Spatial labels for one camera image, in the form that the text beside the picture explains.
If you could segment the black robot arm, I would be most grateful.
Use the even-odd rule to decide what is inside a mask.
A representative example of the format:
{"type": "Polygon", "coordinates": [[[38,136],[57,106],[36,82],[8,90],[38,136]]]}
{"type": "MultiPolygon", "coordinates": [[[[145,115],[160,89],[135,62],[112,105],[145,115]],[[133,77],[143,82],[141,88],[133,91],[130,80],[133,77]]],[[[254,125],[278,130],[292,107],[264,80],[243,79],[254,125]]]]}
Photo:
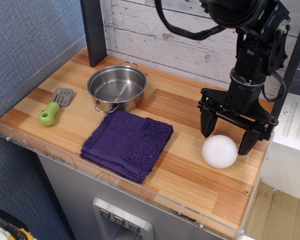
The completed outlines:
{"type": "Polygon", "coordinates": [[[209,137],[218,119],[244,129],[238,153],[245,156],[258,141],[268,140],[279,123],[259,98],[265,95],[268,76],[276,78],[283,90],[287,88],[278,70],[288,57],[289,11],[277,0],[204,0],[202,7],[219,26],[235,29],[238,38],[229,89],[201,90],[201,132],[209,137]]]}

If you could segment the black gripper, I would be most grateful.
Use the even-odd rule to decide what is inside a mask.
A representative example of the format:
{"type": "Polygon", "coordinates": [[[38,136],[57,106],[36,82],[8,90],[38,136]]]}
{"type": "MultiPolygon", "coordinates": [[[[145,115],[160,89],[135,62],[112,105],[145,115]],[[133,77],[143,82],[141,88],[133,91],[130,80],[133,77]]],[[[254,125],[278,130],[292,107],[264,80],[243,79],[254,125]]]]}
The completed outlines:
{"type": "Polygon", "coordinates": [[[245,129],[238,154],[247,155],[258,140],[269,140],[279,121],[259,103],[262,88],[231,81],[227,91],[203,88],[198,103],[201,112],[201,133],[208,138],[218,118],[245,129]]]}

